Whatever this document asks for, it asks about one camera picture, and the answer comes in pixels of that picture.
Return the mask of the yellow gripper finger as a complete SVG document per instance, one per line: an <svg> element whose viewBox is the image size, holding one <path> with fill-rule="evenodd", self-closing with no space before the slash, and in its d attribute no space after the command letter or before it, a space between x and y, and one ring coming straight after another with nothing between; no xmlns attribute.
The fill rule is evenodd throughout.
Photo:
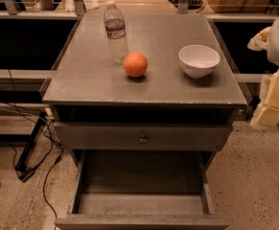
<svg viewBox="0 0 279 230"><path fill-rule="evenodd" d="M247 48L252 51L262 51L267 48L268 36L270 27L262 29L259 33L254 35L247 43Z"/></svg>
<svg viewBox="0 0 279 230"><path fill-rule="evenodd" d="M279 69L272 75L262 76L259 98L250 125L258 130L276 127L279 124Z"/></svg>

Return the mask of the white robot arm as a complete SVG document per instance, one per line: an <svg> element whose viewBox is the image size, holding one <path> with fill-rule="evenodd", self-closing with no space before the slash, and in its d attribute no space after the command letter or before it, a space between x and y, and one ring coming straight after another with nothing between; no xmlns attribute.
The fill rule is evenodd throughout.
<svg viewBox="0 0 279 230"><path fill-rule="evenodd" d="M260 102L254 111L250 125L259 130L276 127L279 124L279 16L270 27L252 37L247 48L253 51L267 51L267 60L278 66L271 76L262 76Z"/></svg>

